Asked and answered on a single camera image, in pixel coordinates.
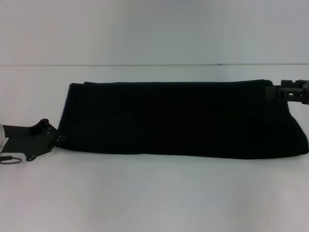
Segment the black plastic bracket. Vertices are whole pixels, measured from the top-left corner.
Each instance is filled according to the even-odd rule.
[[[281,86],[266,87],[266,99],[309,104],[309,81],[281,81]]]
[[[58,130],[49,124],[48,119],[42,119],[32,127],[3,125],[3,128],[8,140],[2,153],[24,153],[26,161],[51,152],[61,140]]]

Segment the white surface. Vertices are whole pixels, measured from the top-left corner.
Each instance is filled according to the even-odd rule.
[[[1,0],[0,64],[309,63],[307,0]]]
[[[0,67],[0,122],[57,127],[83,81],[306,79],[309,66]],[[309,133],[309,107],[290,105]],[[0,166],[1,232],[307,232],[309,156],[230,160],[55,149]]]

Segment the metal ring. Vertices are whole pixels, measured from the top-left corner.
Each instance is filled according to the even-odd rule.
[[[21,163],[23,161],[21,158],[18,158],[18,157],[13,157],[11,160],[17,160],[17,161],[15,161],[15,162],[0,161],[0,164],[16,164],[16,163]]]

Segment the black mount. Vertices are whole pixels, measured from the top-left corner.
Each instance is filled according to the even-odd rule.
[[[266,87],[266,99],[309,104],[309,81],[281,81],[281,86]]]
[[[26,161],[33,161],[38,156],[51,152],[60,144],[58,130],[49,124],[48,119],[42,119],[32,127],[3,125],[3,128],[5,137],[9,139],[2,153],[24,153]],[[14,158],[10,156],[0,156],[0,161],[12,159]]]

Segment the black cloth bag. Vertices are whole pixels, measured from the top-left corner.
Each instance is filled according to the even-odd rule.
[[[106,154],[234,159],[309,152],[286,102],[267,101],[271,81],[71,84],[61,147]]]

